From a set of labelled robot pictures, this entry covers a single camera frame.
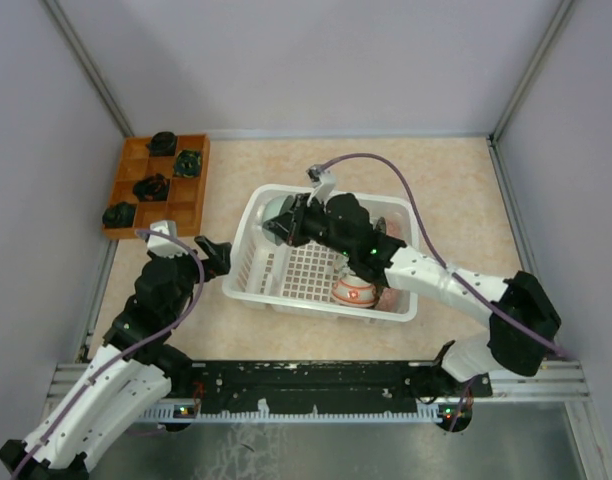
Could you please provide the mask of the pale green celadon bowl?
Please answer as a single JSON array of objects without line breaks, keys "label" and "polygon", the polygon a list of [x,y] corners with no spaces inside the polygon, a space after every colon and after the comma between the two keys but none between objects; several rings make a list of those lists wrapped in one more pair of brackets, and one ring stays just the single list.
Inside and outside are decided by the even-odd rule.
[{"label": "pale green celadon bowl", "polygon": [[294,203],[295,197],[293,195],[279,196],[270,200],[262,214],[261,227],[265,238],[276,246],[280,246],[284,241],[276,234],[272,233],[266,224],[273,218],[285,213],[290,209]]}]

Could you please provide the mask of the white plastic dish rack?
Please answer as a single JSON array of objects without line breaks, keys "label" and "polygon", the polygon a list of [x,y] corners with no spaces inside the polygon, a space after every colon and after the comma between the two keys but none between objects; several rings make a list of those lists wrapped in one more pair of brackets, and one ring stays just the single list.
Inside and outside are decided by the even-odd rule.
[{"label": "white plastic dish rack", "polygon": [[231,270],[222,284],[223,293],[247,307],[271,308],[289,315],[365,323],[413,320],[418,311],[417,295],[400,291],[395,313],[340,305],[331,295],[339,278],[334,268],[339,254],[315,242],[293,248],[276,246],[265,238],[261,218],[267,203],[308,191],[307,187],[280,184],[266,184],[254,191],[233,241]]}]

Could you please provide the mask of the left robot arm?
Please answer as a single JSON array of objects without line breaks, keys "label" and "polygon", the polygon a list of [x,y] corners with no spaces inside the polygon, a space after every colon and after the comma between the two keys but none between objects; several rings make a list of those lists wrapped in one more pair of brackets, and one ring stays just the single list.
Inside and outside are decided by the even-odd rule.
[{"label": "left robot arm", "polygon": [[191,359],[168,344],[203,286],[231,268],[232,245],[144,231],[148,261],[85,372],[57,408],[0,461],[13,479],[86,479],[103,452],[153,403],[194,384]]}]

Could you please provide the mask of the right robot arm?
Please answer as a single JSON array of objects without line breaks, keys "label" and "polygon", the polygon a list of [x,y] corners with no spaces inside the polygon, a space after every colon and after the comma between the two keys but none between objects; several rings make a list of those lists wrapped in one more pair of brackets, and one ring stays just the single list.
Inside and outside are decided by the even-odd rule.
[{"label": "right robot arm", "polygon": [[486,333],[452,341],[436,357],[432,380],[444,395],[492,371],[533,377],[555,349],[561,319],[534,275],[502,278],[443,265],[378,230],[350,193],[325,203],[306,194],[279,197],[265,207],[261,226],[276,244],[315,242],[343,255],[369,284],[428,297],[482,322]]}]

